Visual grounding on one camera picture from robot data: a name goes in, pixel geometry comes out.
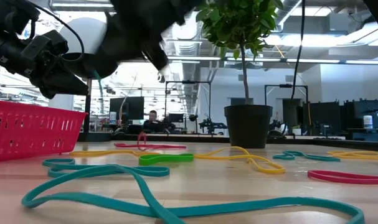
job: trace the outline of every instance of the yellow rubber band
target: yellow rubber band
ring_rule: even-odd
[[[341,159],[378,160],[378,152],[375,151],[329,151],[327,153]]]
[[[218,152],[224,151],[226,149],[238,149],[242,152],[244,152],[244,155],[238,155],[238,156],[212,156],[214,154],[217,154]],[[262,156],[256,156],[256,155],[251,155],[246,149],[242,147],[237,147],[237,146],[232,146],[232,147],[225,147],[222,149],[218,149],[213,152],[208,152],[205,154],[195,154],[194,158],[196,159],[215,159],[215,160],[232,160],[232,159],[248,159],[248,162],[252,163],[259,172],[264,172],[267,174],[282,174],[286,170],[282,165],[279,165],[277,163],[274,163],[267,158],[264,158]],[[265,161],[269,166],[274,167],[276,169],[266,169],[263,168],[261,165],[259,165],[254,159],[259,159],[261,161]]]
[[[70,152],[70,156],[72,157],[98,157],[98,156],[106,156],[110,154],[119,154],[119,153],[128,153],[134,156],[143,156],[143,155],[153,155],[159,154],[158,152],[138,152],[133,150],[103,150],[103,151],[76,151]]]

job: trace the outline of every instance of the potted plant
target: potted plant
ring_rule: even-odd
[[[197,21],[203,22],[203,33],[210,42],[220,47],[220,56],[233,50],[237,60],[241,56],[245,105],[225,107],[225,116],[232,146],[264,148],[272,107],[250,105],[247,83],[246,49],[253,59],[268,47],[268,37],[275,24],[275,9],[283,8],[281,0],[219,0],[200,7]]]

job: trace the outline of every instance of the tree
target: tree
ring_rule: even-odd
[[[227,49],[234,51],[234,58],[240,57],[243,64],[245,102],[249,104],[245,49],[250,49],[253,58],[268,47],[268,37],[275,24],[275,9],[283,8],[281,0],[220,0],[200,7],[196,20],[202,27],[206,39],[220,47],[220,56],[225,57]]]

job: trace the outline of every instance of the tree trunk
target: tree trunk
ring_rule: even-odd
[[[247,67],[245,66],[245,48],[244,48],[244,41],[240,41],[240,49],[241,49],[241,59],[243,62],[243,81],[244,81],[244,92],[245,92],[245,104],[250,104],[250,94],[248,92],[248,82],[247,82]]]

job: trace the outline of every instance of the red rubber band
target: red rubber band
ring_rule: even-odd
[[[378,176],[328,170],[309,170],[308,177],[345,184],[378,184]]]
[[[158,145],[158,144],[146,144],[147,136],[146,133],[142,132],[138,135],[138,140],[136,142],[136,145],[134,144],[125,144],[125,143],[114,143],[114,146],[116,147],[137,147],[140,151],[146,151],[148,149],[164,149],[164,150],[179,150],[179,149],[185,149],[186,146],[177,146],[177,145]]]

